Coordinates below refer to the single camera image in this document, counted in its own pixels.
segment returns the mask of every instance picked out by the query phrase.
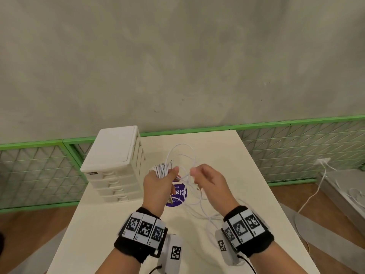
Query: white device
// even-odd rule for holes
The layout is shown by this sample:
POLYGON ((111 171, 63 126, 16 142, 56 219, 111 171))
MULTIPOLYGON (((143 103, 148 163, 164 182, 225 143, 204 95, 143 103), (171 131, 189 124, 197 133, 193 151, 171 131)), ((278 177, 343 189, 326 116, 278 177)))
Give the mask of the white device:
POLYGON ((221 254, 226 265, 239 264, 240 260, 223 232, 221 230, 216 230, 214 236, 218 242, 219 249, 221 250, 221 254))
POLYGON ((183 240, 180 236, 167 234, 157 265, 161 274, 178 274, 180 271, 183 240))
POLYGON ((106 202, 142 198, 146 157, 138 127, 100 130, 80 171, 106 202))

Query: concrete wall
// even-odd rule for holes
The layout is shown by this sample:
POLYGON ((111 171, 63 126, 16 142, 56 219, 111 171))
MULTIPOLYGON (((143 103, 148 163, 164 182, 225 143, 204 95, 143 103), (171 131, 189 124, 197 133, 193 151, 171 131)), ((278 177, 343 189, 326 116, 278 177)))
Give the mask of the concrete wall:
POLYGON ((0 143, 365 114, 365 0, 0 4, 0 143))

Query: right hand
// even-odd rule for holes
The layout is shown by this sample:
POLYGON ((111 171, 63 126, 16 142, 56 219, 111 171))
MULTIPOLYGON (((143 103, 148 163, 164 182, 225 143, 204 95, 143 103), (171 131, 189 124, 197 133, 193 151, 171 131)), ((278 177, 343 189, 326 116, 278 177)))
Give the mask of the right hand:
POLYGON ((204 189, 208 201, 223 217, 240 204, 233 197, 224 176, 207 164, 190 169, 194 183, 204 189))

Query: tabletop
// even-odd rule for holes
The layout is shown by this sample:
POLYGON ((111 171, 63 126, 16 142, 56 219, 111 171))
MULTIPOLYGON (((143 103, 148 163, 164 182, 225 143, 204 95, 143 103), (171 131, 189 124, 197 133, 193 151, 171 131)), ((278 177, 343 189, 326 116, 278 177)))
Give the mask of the tabletop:
MULTIPOLYGON (((233 195, 244 200, 265 220, 276 242, 308 273, 319 273, 236 131, 143 137, 141 142, 148 167, 165 162, 176 144, 189 144, 194 148, 196 164, 206 163, 220 171, 233 195)), ((185 145, 177 146, 172 156, 178 153, 193 156, 193 151, 185 145)), ((176 158, 187 170, 191 167, 188 158, 176 158)), ((194 203, 196 198, 189 190, 185 202, 194 203)), ((141 204, 142 200, 104 203, 88 184, 47 273, 94 273, 113 249, 125 219, 141 204)), ((202 200, 202 206, 208 215, 216 213, 207 200, 202 200)), ((201 213, 199 206, 194 210, 201 213)), ((224 263, 220 250, 212 243, 216 228, 207 224, 207 220, 193 217, 184 204, 166 207, 161 219, 169 233, 183 238, 181 274, 252 273, 247 264, 228 266, 224 263)), ((140 273, 149 273, 156 266, 157 259, 148 257, 140 273)))

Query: purple sticker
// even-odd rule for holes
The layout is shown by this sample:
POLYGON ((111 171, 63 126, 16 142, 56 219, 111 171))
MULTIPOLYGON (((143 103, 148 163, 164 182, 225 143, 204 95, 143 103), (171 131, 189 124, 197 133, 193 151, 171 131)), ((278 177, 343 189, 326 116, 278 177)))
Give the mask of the purple sticker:
POLYGON ((171 195, 173 204, 171 204, 170 201, 167 201, 166 206, 168 206, 168 207, 176 207, 178 205, 181 205, 185 201, 186 197, 188 196, 188 192, 185 188, 185 184, 174 184, 174 186, 175 186, 176 194, 171 195))

